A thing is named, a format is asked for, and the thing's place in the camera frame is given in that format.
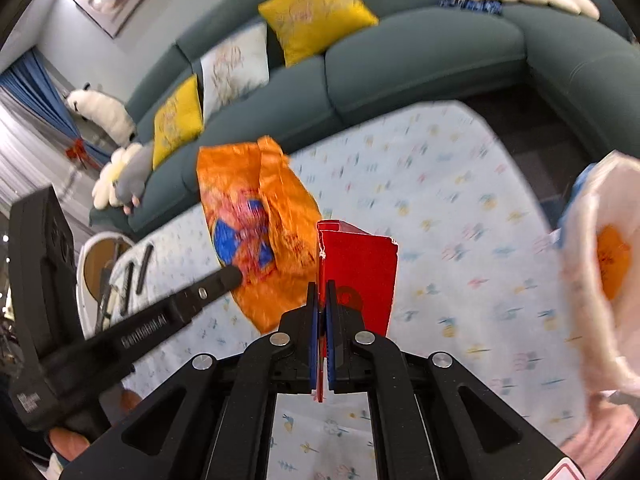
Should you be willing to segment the person hand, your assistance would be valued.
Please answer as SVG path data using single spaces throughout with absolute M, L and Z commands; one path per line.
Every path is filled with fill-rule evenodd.
M 119 401 L 119 415 L 128 414 L 141 401 L 142 397 L 134 391 L 129 389 L 122 390 Z M 69 462 L 72 462 L 90 446 L 90 442 L 85 436 L 65 428 L 51 429 L 49 431 L 49 440 L 55 452 Z

